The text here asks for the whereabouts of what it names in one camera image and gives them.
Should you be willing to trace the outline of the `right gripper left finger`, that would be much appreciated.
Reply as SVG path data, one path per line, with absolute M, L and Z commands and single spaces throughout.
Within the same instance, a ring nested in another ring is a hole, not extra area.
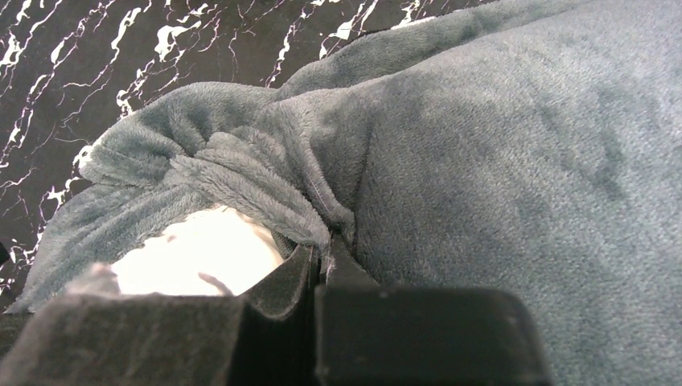
M 31 317 L 4 385 L 307 385 L 318 253 L 237 297 L 67 296 Z

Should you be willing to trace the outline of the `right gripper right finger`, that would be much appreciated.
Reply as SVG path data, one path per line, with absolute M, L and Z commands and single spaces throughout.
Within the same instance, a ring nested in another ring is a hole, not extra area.
M 339 236 L 314 293 L 321 385 L 549 385 L 532 316 L 493 289 L 380 286 Z

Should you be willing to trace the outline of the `white pillow insert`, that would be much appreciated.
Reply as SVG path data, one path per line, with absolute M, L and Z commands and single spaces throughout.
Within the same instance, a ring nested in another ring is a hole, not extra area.
M 283 261 L 262 223 L 220 206 L 168 226 L 111 270 L 123 294 L 240 295 Z

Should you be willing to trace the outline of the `zebra and grey pillowcase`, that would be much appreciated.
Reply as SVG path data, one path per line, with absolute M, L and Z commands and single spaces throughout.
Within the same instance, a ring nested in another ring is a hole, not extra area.
M 309 384 L 335 236 L 380 286 L 516 296 L 549 385 L 681 382 L 678 1 L 493 2 L 359 38 L 280 88 L 190 84 L 105 131 L 80 173 L 12 314 L 240 296 L 123 294 L 111 270 L 226 206 L 283 263 L 318 253 Z

